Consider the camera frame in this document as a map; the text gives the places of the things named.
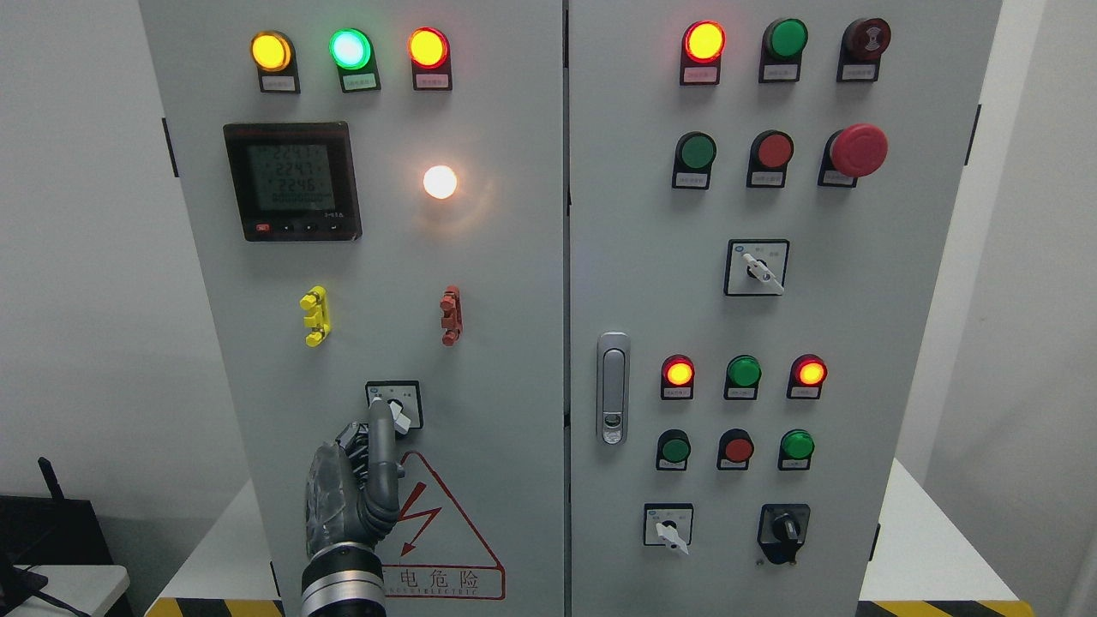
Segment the grey robotic humanoid hand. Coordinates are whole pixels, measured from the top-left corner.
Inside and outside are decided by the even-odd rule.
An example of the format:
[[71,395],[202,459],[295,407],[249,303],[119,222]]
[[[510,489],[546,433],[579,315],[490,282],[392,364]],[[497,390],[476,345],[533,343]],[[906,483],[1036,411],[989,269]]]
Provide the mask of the grey robotic humanoid hand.
[[317,448],[305,489],[306,547],[310,559],[333,545],[373,549],[399,520],[396,429],[384,399],[369,402],[367,420]]

